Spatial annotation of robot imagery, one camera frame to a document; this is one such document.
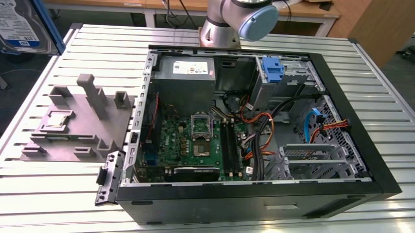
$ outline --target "red wire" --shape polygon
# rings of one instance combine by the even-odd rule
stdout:
[[[159,93],[157,94],[157,109],[155,109],[155,113],[154,113],[154,118],[151,120],[151,126],[150,126],[150,131],[149,131],[146,141],[149,140],[150,135],[151,135],[151,131],[154,129],[154,125],[155,125],[155,121],[157,121],[158,108],[159,108]]]

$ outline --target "green motherboard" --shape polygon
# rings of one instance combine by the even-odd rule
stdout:
[[[154,158],[153,165],[147,167],[147,177],[151,182],[163,182],[161,173],[165,169],[178,166],[193,167],[217,167],[221,169],[221,181],[243,181],[246,178],[242,173],[226,174],[223,170],[223,151],[221,140],[221,122],[194,122],[194,130],[197,132],[207,132],[211,127],[210,140],[191,137],[191,120],[190,119],[169,119],[162,123],[161,150]],[[235,134],[238,139],[246,132],[246,125],[235,123]]]

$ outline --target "metal bracket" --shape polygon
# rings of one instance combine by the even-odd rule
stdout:
[[[115,201],[122,178],[126,152],[118,150],[109,154],[105,167],[101,168],[97,183],[101,185],[95,205],[118,205]]]

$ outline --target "aluminum table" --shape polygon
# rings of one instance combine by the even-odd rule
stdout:
[[[347,39],[269,35],[242,40],[245,49],[315,52],[357,110],[403,193],[363,204],[330,219],[139,226],[121,206],[94,206],[101,163],[23,162],[54,85],[71,93],[80,73],[95,76],[106,94],[141,90],[149,44],[197,46],[197,30],[83,25],[64,38],[0,139],[0,232],[413,232],[415,231],[415,114],[359,44]]]

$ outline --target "wooden desk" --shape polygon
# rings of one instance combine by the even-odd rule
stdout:
[[[50,9],[71,9],[88,11],[110,11],[143,13],[149,27],[157,27],[155,14],[166,14],[162,0],[44,0]],[[207,16],[209,0],[183,0],[191,16]],[[170,6],[177,15],[186,15],[179,0],[170,0]],[[334,22],[342,14],[333,6],[330,11],[319,8],[318,3],[303,1],[291,6],[291,21],[319,23],[315,36],[327,36]],[[289,8],[279,12],[279,21],[289,20]]]

